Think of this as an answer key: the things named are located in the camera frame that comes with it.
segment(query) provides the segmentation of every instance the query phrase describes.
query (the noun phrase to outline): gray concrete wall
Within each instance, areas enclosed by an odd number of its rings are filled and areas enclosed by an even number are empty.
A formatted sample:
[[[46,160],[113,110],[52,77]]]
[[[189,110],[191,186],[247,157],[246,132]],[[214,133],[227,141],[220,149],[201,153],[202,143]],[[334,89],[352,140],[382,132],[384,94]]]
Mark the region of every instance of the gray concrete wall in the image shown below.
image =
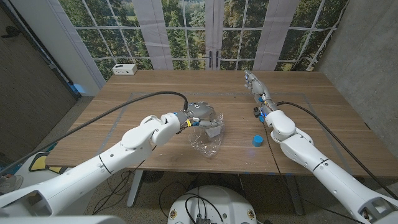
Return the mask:
[[[398,1],[351,0],[315,70],[398,157]]]

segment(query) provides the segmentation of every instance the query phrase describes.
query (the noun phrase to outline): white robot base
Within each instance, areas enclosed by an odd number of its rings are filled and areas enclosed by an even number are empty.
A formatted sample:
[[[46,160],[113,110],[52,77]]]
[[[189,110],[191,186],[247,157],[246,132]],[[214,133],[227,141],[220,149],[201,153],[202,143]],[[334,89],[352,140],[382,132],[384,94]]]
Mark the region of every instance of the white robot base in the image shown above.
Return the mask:
[[[226,187],[216,185],[195,188],[179,197],[169,211],[167,223],[191,223],[188,212],[197,223],[257,223],[252,205],[242,195]]]

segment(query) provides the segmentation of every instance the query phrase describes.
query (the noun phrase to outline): window pane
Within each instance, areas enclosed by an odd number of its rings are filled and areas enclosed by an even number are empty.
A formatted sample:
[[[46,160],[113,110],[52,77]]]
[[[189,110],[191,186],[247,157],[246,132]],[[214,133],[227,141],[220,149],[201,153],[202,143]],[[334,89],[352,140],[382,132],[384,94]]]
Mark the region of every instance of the window pane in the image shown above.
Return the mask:
[[[242,36],[242,46],[239,58],[255,58],[261,30],[245,30]]]
[[[292,62],[278,62],[275,71],[290,71],[294,63]]]
[[[75,27],[94,26],[81,0],[60,0],[60,4]]]
[[[188,60],[173,60],[174,70],[188,70]]]
[[[305,71],[309,65],[310,61],[303,58],[301,61],[297,62],[294,68],[292,67],[292,71]]]
[[[108,47],[111,49],[112,54],[116,57],[128,57],[126,46],[124,45],[122,35],[119,29],[101,29]]]
[[[191,70],[205,70],[206,61],[204,60],[191,60],[190,61]]]
[[[315,54],[317,53],[319,47],[325,40],[328,33],[329,33],[328,30],[325,30],[322,32],[315,32],[315,31],[312,32],[310,39],[308,40],[308,44],[305,47],[302,57],[314,58]]]
[[[291,27],[311,27],[321,0],[301,0],[294,13]]]
[[[154,69],[150,59],[135,58],[135,61],[137,63],[137,68],[138,69],[141,69],[141,70],[152,70],[152,69]]]
[[[162,0],[166,27],[184,27],[184,16],[180,0]]]
[[[287,31],[279,60],[297,60],[309,32],[304,30]]]
[[[149,57],[141,30],[123,29],[122,32],[133,57]]]
[[[268,0],[249,0],[246,11],[245,27],[263,27],[266,18]]]
[[[240,38],[241,38],[240,30],[224,30],[221,55],[223,57],[226,57],[227,59],[236,59],[238,57]]]
[[[224,5],[224,27],[242,27],[246,0],[226,0]]]
[[[347,0],[325,1],[315,27],[321,29],[333,27],[346,3]]]
[[[238,70],[252,70],[254,65],[254,61],[239,61],[238,62]]]
[[[106,0],[86,0],[86,3],[98,26],[116,26]]]
[[[235,70],[236,62],[220,61],[220,70]]]
[[[139,26],[136,12],[132,2],[109,0],[112,5],[114,15],[118,17],[119,25],[121,26]]]
[[[113,75],[112,68],[114,67],[115,63],[111,59],[104,59],[104,60],[96,60],[95,64],[99,71],[101,72],[102,76],[104,77],[105,81],[108,81],[109,78]]]
[[[187,27],[205,26],[205,0],[184,0]]]
[[[182,29],[167,30],[170,50],[173,58],[187,58],[187,43],[185,31]]]
[[[204,30],[187,30],[190,58],[203,58],[206,55],[206,34]]]
[[[98,30],[77,30],[77,32],[93,58],[111,56]]]

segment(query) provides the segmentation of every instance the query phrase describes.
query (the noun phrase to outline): wire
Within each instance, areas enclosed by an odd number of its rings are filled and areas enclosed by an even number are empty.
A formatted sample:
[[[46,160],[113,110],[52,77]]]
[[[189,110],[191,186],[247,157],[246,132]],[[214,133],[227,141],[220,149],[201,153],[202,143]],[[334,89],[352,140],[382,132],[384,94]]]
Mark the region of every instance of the wire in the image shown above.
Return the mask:
[[[277,106],[279,105],[292,105],[295,106],[297,108],[300,108],[301,110],[304,110],[305,112],[307,112],[309,115],[311,115],[312,117],[314,117],[321,125],[322,127],[324,127],[329,134],[336,139],[336,141],[340,144],[340,146],[343,147],[343,149],[374,179],[374,181],[376,181],[384,190],[386,190],[387,193],[389,193],[394,199],[398,200],[398,196],[396,194],[394,194],[390,189],[388,189],[387,186],[385,186],[383,183],[380,182],[380,180],[373,175],[373,173],[343,144],[343,142],[340,141],[340,139],[333,133],[333,131],[331,131],[322,121],[321,119],[319,119],[315,114],[313,114],[311,111],[305,109],[304,107],[297,105],[295,103],[291,103],[291,102],[278,102],[276,103]]]
[[[156,96],[156,95],[164,95],[164,94],[166,94],[166,95],[167,95],[167,94],[171,94],[171,95],[181,96],[181,97],[184,99],[184,107],[183,107],[183,110],[186,111],[186,110],[188,109],[188,100],[187,100],[187,97],[185,97],[185,96],[184,96],[183,94],[181,94],[181,93],[177,93],[177,92],[174,92],[174,91],[159,91],[159,92],[156,92],[156,93],[150,93],[150,94],[147,94],[147,95],[144,95],[144,96],[140,96],[140,97],[138,97],[138,98],[129,100],[129,101],[127,101],[127,102],[124,102],[124,103],[120,104],[119,106],[115,106],[114,108],[108,110],[107,112],[105,112],[105,113],[103,113],[103,114],[101,114],[101,115],[98,115],[97,117],[95,117],[95,118],[93,118],[93,119],[91,119],[91,120],[89,120],[89,121],[87,121],[87,122],[85,122],[85,123],[79,125],[78,127],[76,127],[76,128],[74,128],[74,129],[68,131],[67,133],[61,135],[59,138],[57,138],[57,139],[53,140],[52,142],[46,144],[45,146],[41,147],[40,149],[35,149],[35,150],[33,150],[32,152],[28,153],[28,155],[26,155],[26,156],[24,156],[24,157],[18,159],[17,161],[15,161],[15,162],[13,162],[12,164],[8,165],[8,166],[7,166],[6,168],[4,168],[3,170],[0,170],[0,175],[3,175],[3,174],[6,173],[6,171],[8,171],[9,169],[11,169],[11,168],[13,168],[14,166],[20,164],[21,162],[24,162],[26,159],[28,159],[30,156],[33,156],[33,155],[36,154],[37,152],[43,151],[44,149],[46,149],[46,148],[52,146],[53,144],[55,144],[56,142],[59,142],[61,139],[63,139],[63,138],[65,138],[65,137],[67,137],[67,136],[69,136],[69,135],[75,133],[76,131],[78,131],[78,130],[84,128],[85,126],[87,126],[87,125],[89,125],[89,124],[91,124],[91,123],[94,123],[95,121],[97,121],[97,120],[99,120],[99,119],[105,117],[106,115],[108,115],[108,114],[110,114],[110,113],[112,113],[112,112],[114,112],[114,111],[116,111],[116,110],[118,110],[118,109],[120,109],[120,108],[122,108],[122,107],[124,107],[124,106],[127,106],[127,105],[129,105],[129,104],[131,104],[131,103],[135,103],[135,102],[140,101],[140,100],[143,100],[143,99],[146,99],[146,98],[148,98],[148,97],[152,97],[152,96]]]
[[[159,195],[159,207],[160,207],[160,211],[162,211],[163,215],[164,215],[166,218],[168,218],[169,216],[166,215],[166,213],[163,211],[162,204],[160,203],[160,198],[162,197],[162,194],[163,194],[164,190],[166,190],[167,187],[170,187],[170,186],[173,185],[173,184],[180,184],[182,187],[184,187],[185,191],[187,191],[187,188],[186,188],[181,182],[179,182],[179,181],[171,182],[169,185],[167,185],[166,187],[163,188],[163,190],[160,192],[160,195]]]
[[[201,197],[201,196],[199,196],[199,195],[192,194],[192,193],[186,193],[186,194],[183,194],[183,195],[194,195],[194,196],[192,196],[192,197],[187,198],[186,201],[185,201],[185,210],[187,211],[188,216],[190,217],[191,221],[192,221],[194,224],[197,224],[197,223],[194,221],[194,219],[192,218],[191,214],[190,214],[189,211],[188,211],[187,202],[188,202],[191,198],[195,198],[195,197],[198,197],[198,198],[200,198],[200,199],[202,199],[202,200],[205,200],[207,203],[209,203],[209,204],[216,210],[216,212],[218,213],[218,216],[220,217],[221,222],[224,223],[224,220],[223,220],[223,217],[221,216],[221,213],[220,213],[220,212],[218,211],[218,209],[217,209],[211,202],[209,202],[207,199],[205,199],[205,198],[203,198],[203,197]]]
[[[144,163],[144,161],[142,161],[133,171],[131,171],[131,173],[133,173],[134,171],[136,171],[136,170],[138,169],[138,167],[141,166],[142,163]],[[118,189],[118,187],[119,187],[122,183],[124,183],[124,185],[122,186],[122,188],[127,184],[127,181],[125,181],[125,179],[127,179],[127,178],[129,178],[129,177],[130,177],[130,175],[128,175],[128,176],[125,177],[122,181],[120,181],[120,183],[116,186],[116,188],[112,191],[112,193],[111,193],[110,195],[107,195],[107,196],[103,197],[103,198],[95,205],[93,215],[97,214],[98,212],[100,212],[100,211],[102,211],[102,210],[105,210],[105,209],[107,209],[107,208],[111,208],[111,207],[117,205],[117,204],[124,198],[124,196],[126,196],[126,194],[124,194],[123,197],[122,197],[118,202],[116,202],[115,204],[113,204],[113,205],[111,205],[111,206],[108,206],[108,207],[105,207],[105,208],[102,208],[102,207],[106,204],[106,202],[108,202],[108,200],[112,197],[112,195],[115,194],[116,189]],[[100,202],[101,202],[103,199],[105,199],[106,197],[107,197],[107,199],[105,200],[105,202],[104,202],[97,210],[95,210],[95,209],[97,208],[98,204],[100,204]]]
[[[275,159],[275,156],[274,156],[274,152],[272,152],[271,144],[269,144],[268,131],[267,131],[266,125],[264,124],[264,122],[262,122],[262,125],[264,126],[264,130],[266,131],[268,147],[269,147],[269,150],[271,151],[272,157],[274,158],[274,162],[275,162],[276,168],[278,169],[279,176],[280,176],[280,178],[282,179],[282,182],[283,182],[283,183],[286,185],[286,187],[290,190],[290,187],[289,187],[289,185],[287,184],[287,182],[286,182],[286,180],[285,180],[285,177],[280,173],[280,169],[279,169],[278,163],[276,162],[276,159]],[[348,217],[348,216],[346,216],[346,215],[343,215],[343,214],[340,214],[340,213],[338,213],[338,212],[329,210],[329,209],[327,209],[327,208],[323,208],[322,206],[316,205],[316,204],[314,204],[314,203],[308,201],[307,199],[301,197],[300,195],[297,195],[297,196],[298,196],[299,198],[301,198],[302,200],[306,201],[307,203],[313,205],[313,206],[316,206],[316,207],[318,207],[318,208],[324,209],[324,210],[326,210],[326,211],[328,211],[328,212],[334,213],[334,214],[339,215],[339,216],[341,216],[341,217],[350,219],[350,220],[355,221],[355,222],[357,222],[357,223],[365,224],[365,223],[363,223],[363,222],[361,222],[361,221],[359,221],[359,220],[356,220],[356,219],[354,219],[354,218]]]
[[[122,180],[123,180],[123,174],[125,174],[125,173],[129,173],[129,175],[131,174],[130,171],[124,171],[123,173],[120,174]],[[106,179],[106,182],[108,183],[109,189],[110,189],[111,191],[113,191],[113,188],[111,187],[111,184],[109,183],[109,179]],[[118,190],[117,192],[115,192],[115,194],[118,195],[118,196],[124,195],[124,194],[128,191],[128,189],[127,189],[127,183],[126,183],[126,190],[125,190],[123,193],[118,194],[121,190],[122,190],[122,189]]]

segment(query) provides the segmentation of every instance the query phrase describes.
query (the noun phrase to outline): blue bottle cap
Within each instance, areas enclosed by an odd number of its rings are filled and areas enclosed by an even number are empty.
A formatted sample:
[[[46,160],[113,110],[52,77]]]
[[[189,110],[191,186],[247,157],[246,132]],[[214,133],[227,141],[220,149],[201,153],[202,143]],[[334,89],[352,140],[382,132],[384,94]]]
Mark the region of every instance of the blue bottle cap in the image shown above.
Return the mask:
[[[256,135],[253,138],[253,146],[260,147],[262,144],[262,137],[260,135]]]

